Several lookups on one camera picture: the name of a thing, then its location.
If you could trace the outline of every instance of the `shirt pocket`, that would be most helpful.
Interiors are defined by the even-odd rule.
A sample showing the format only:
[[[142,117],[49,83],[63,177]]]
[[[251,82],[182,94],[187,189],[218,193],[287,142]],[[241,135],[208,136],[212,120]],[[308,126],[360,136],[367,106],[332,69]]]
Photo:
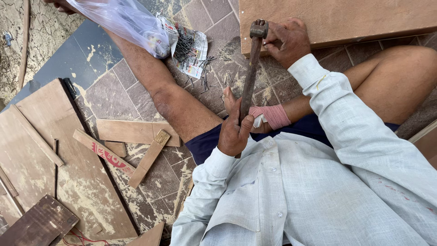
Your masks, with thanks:
[[[260,231],[258,178],[240,185],[235,190],[227,190],[222,195],[204,236],[211,228],[222,223],[239,225],[253,232]]]

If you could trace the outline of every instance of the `shirt sleeve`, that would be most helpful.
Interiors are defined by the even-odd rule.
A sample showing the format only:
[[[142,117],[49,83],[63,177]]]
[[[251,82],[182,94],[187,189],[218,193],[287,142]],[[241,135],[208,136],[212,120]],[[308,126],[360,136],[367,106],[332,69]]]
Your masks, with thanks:
[[[173,224],[171,245],[199,245],[209,220],[226,190],[226,179],[237,159],[217,147],[193,171],[194,188]]]
[[[303,94],[311,97],[310,106],[340,161],[351,165],[352,171],[416,231],[435,227],[437,171],[417,148],[385,126],[353,93],[344,74],[323,69],[312,54],[288,71],[302,86]]]

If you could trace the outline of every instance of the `pink bandage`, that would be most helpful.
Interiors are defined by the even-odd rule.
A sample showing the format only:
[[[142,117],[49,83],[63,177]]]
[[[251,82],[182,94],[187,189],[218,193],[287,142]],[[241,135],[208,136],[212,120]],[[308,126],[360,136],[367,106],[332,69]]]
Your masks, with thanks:
[[[273,130],[286,127],[291,124],[291,121],[288,119],[287,113],[281,104],[264,107],[252,106],[249,109],[249,114],[253,115],[254,118],[257,118],[259,115],[263,114],[264,118],[266,118]]]

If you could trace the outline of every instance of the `white shirt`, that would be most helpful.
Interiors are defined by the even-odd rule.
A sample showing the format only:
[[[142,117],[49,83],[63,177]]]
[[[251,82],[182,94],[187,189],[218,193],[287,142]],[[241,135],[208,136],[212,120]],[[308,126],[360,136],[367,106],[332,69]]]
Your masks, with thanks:
[[[304,136],[215,148],[173,224],[182,245],[437,245],[437,171],[312,54],[288,71],[334,149]]]

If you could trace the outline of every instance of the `dirt ground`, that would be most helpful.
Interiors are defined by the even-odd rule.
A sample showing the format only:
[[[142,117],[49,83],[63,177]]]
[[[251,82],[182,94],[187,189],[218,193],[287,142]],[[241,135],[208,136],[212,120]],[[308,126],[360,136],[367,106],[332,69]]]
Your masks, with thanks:
[[[23,0],[0,0],[0,101],[5,105],[16,95],[23,46]],[[84,18],[59,13],[52,4],[30,0],[28,61],[24,84],[78,28]],[[12,36],[6,45],[4,32]]]

